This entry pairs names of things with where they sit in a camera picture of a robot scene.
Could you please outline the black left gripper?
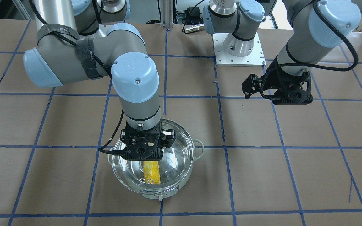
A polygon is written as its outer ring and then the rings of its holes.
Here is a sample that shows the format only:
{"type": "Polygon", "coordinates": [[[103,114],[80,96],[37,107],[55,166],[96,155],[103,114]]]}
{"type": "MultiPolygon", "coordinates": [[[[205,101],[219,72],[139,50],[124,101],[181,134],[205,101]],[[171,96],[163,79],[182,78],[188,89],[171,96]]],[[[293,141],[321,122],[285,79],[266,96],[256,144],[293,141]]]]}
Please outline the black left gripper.
{"type": "Polygon", "coordinates": [[[311,78],[307,70],[300,76],[286,73],[278,65],[271,64],[266,70],[267,79],[263,79],[263,90],[276,89],[270,98],[275,105],[306,105],[313,102],[311,78]]]}

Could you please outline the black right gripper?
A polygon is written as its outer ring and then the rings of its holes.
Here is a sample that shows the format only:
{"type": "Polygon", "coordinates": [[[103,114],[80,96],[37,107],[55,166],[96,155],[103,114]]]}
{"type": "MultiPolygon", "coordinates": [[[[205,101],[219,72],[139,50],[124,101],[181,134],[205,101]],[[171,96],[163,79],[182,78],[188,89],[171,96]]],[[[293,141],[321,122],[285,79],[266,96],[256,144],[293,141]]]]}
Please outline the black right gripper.
{"type": "Polygon", "coordinates": [[[163,148],[159,148],[158,142],[160,134],[164,130],[162,123],[149,130],[144,130],[143,126],[134,129],[126,123],[122,130],[120,140],[125,144],[125,148],[120,151],[120,156],[130,161],[159,161],[163,158],[163,148]]]}

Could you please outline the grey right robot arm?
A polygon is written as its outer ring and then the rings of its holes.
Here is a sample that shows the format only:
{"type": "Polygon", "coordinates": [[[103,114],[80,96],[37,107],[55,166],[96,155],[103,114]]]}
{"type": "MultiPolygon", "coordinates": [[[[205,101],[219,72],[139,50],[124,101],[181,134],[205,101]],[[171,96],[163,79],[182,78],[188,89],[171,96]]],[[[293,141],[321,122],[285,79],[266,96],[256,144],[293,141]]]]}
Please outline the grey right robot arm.
{"type": "Polygon", "coordinates": [[[122,150],[100,152],[130,161],[159,161],[175,141],[164,130],[159,74],[146,52],[140,32],[125,23],[126,0],[29,1],[39,21],[37,47],[27,50],[23,63],[38,87],[56,87],[109,76],[126,117],[122,150]]]}

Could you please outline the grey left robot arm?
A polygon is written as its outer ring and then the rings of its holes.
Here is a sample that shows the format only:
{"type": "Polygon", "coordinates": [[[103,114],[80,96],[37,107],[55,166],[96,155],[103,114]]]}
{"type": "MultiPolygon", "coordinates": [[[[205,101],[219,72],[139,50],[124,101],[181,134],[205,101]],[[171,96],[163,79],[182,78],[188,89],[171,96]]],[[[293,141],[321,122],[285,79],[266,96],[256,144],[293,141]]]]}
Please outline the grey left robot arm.
{"type": "MultiPolygon", "coordinates": [[[[246,99],[260,93],[275,105],[312,103],[312,68],[346,72],[358,64],[358,54],[347,36],[358,27],[362,0],[284,0],[293,35],[268,66],[263,76],[251,74],[242,83],[246,99]],[[354,62],[347,68],[318,63],[336,46],[344,43],[354,62]]],[[[253,47],[253,39],[265,16],[256,0],[210,0],[203,9],[207,33],[227,33],[226,51],[244,57],[253,47]]]]}

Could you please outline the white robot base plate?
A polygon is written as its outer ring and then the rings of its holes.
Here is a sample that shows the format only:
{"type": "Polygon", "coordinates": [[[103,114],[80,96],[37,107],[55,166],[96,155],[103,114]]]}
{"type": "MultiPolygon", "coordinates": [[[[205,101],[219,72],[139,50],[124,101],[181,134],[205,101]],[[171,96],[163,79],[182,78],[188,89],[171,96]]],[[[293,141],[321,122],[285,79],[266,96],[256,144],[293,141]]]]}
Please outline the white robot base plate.
{"type": "Polygon", "coordinates": [[[249,41],[236,39],[231,33],[212,34],[217,66],[266,65],[258,34],[249,41]]]}

